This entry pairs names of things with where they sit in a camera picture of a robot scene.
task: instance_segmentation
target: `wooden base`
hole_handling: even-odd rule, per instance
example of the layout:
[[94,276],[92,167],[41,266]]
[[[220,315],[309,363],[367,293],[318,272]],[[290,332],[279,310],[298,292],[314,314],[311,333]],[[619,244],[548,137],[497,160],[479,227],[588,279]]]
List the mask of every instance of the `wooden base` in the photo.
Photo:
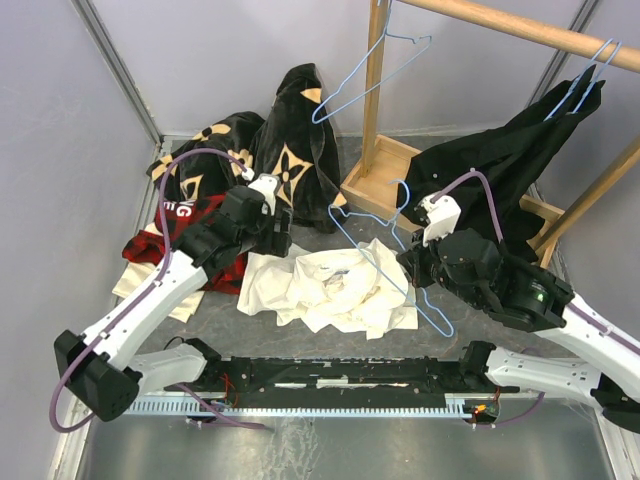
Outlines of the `wooden base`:
[[[390,184],[389,182],[395,179],[404,180],[407,176],[411,158],[418,153],[420,153],[418,149],[384,135],[378,135],[371,158],[369,174],[366,177],[360,176],[361,159],[342,184],[342,193],[350,204],[388,220],[396,211],[398,194],[398,184]],[[564,212],[553,205],[541,202],[528,195],[522,197],[520,206],[524,210],[533,212],[545,219],[544,226],[538,235],[529,240],[529,244],[535,249],[539,239]],[[403,215],[398,218],[398,225],[410,232],[422,228],[411,223]],[[554,241],[538,253],[540,257],[539,265],[543,268],[549,266],[555,246],[556,242]]]

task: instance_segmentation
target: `wooden rod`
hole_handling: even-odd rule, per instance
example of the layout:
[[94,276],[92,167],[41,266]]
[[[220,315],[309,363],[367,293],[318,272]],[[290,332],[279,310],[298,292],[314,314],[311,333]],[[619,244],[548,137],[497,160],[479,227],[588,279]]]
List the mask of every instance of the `wooden rod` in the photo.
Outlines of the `wooden rod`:
[[[400,0],[403,3],[441,13],[465,22],[504,32],[514,37],[530,40],[541,45],[591,58],[604,44],[604,40],[583,33],[573,32],[548,23],[520,17],[491,7],[466,0]],[[598,57],[606,61],[616,47],[611,42]],[[640,73],[640,50],[622,47],[611,65]]]
[[571,227],[591,205],[609,190],[640,160],[640,135],[611,162],[607,169],[587,188],[567,211],[551,225],[534,248],[542,252]]
[[[384,31],[387,20],[389,0],[371,0],[371,13],[369,15],[369,47],[378,41]],[[384,39],[367,58],[367,79],[365,90],[369,90],[382,78],[382,59],[384,57]],[[369,92],[364,98],[364,128],[362,132],[362,168],[360,176],[366,177],[371,170],[371,162],[375,152],[376,133],[378,130],[378,105],[380,104],[380,88]]]

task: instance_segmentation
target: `crumpled white cloth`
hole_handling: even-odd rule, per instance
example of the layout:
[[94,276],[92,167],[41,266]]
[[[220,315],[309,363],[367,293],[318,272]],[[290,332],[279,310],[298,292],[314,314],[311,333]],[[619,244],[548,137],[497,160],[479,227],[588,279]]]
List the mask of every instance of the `crumpled white cloth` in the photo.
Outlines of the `crumpled white cloth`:
[[[378,239],[359,246],[415,301],[393,251]],[[279,326],[300,318],[314,333],[334,325],[345,333],[365,331],[367,340],[418,328],[416,308],[355,248],[309,253],[292,245],[286,258],[250,253],[238,310],[275,310]]]

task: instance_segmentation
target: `metal floor panel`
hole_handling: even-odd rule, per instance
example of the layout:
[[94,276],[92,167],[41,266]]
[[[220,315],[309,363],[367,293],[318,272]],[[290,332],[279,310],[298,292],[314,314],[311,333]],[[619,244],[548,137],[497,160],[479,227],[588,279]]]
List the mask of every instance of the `metal floor panel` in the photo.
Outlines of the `metal floor panel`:
[[[530,400],[505,399],[505,418]],[[198,430],[175,417],[95,423],[78,479],[606,480],[593,413],[548,400],[504,428],[428,418],[247,419],[270,431]]]

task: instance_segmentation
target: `wooden stand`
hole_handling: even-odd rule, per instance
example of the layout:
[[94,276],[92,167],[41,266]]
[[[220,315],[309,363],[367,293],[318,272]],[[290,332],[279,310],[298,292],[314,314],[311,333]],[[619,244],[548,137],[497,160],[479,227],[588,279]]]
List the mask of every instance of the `wooden stand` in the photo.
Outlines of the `wooden stand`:
[[[371,1],[369,20],[369,48],[382,35],[389,8],[389,0]],[[604,41],[566,30],[554,25],[519,17],[507,12],[478,5],[466,0],[400,0],[433,12],[458,18],[486,28],[507,33],[541,45],[547,45],[565,52],[591,58]],[[609,45],[598,57],[606,61],[615,45]],[[368,90],[378,83],[382,76],[384,41],[372,52],[367,60],[366,86]],[[611,65],[640,73],[640,50],[622,47]],[[404,179],[411,157],[419,150],[377,135],[378,104],[380,90],[375,89],[365,97],[364,131],[362,158],[342,184],[342,192],[347,200],[365,211],[390,218],[396,210],[397,184],[389,184],[394,179]],[[536,250],[539,264],[547,267],[556,242],[580,216],[611,188],[635,163],[640,160],[640,136],[638,136],[611,164],[607,170],[564,211],[527,195],[522,197],[520,206],[545,219],[540,233],[530,240]],[[404,216],[400,216],[398,225],[406,230],[419,227]]]

